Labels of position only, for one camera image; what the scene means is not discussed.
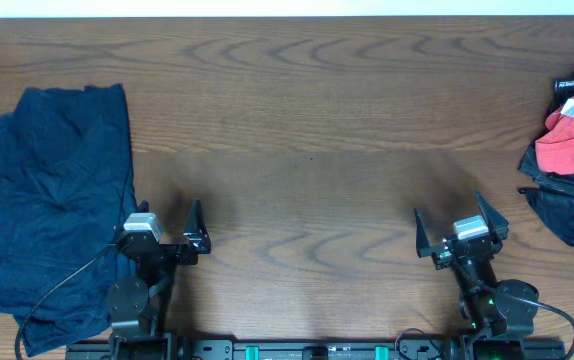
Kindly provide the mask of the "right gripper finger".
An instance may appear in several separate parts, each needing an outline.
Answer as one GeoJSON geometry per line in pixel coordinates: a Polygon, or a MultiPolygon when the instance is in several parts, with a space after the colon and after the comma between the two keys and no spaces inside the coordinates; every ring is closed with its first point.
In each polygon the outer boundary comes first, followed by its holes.
{"type": "Polygon", "coordinates": [[[425,227],[417,208],[414,209],[414,217],[416,221],[416,253],[419,258],[431,255],[431,245],[425,231],[425,227]]]}
{"type": "Polygon", "coordinates": [[[505,240],[508,237],[508,220],[493,208],[480,192],[475,194],[480,214],[482,215],[489,232],[497,240],[505,240]]]}

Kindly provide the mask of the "navy blue shorts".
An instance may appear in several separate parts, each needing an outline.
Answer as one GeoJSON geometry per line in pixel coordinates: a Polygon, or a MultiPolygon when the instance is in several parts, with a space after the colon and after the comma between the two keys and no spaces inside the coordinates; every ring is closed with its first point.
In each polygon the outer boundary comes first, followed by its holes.
{"type": "Polygon", "coordinates": [[[108,325],[108,288],[132,264],[106,247],[135,210],[121,85],[25,90],[0,116],[0,313],[31,356],[108,325]]]}

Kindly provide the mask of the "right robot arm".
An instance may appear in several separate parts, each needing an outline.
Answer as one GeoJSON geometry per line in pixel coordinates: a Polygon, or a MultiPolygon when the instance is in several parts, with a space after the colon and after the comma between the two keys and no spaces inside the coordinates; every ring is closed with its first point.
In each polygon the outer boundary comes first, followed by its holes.
{"type": "Polygon", "coordinates": [[[519,280],[500,281],[491,261],[508,236],[508,221],[481,194],[476,195],[479,214],[453,224],[454,233],[432,245],[420,212],[416,221],[416,252],[432,259],[438,270],[454,273],[463,317],[473,332],[445,341],[443,359],[524,358],[522,341],[534,332],[538,290],[519,280]]]}

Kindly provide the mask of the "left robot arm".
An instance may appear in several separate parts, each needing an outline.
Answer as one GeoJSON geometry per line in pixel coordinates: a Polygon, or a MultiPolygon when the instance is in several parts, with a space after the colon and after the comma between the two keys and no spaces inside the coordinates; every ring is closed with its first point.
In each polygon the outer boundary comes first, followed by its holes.
{"type": "Polygon", "coordinates": [[[198,263],[211,252],[201,202],[192,202],[182,244],[163,244],[162,227],[146,202],[119,227],[112,244],[136,264],[136,274],[108,290],[111,359],[190,359],[192,346],[164,328],[176,268],[198,263]]]}

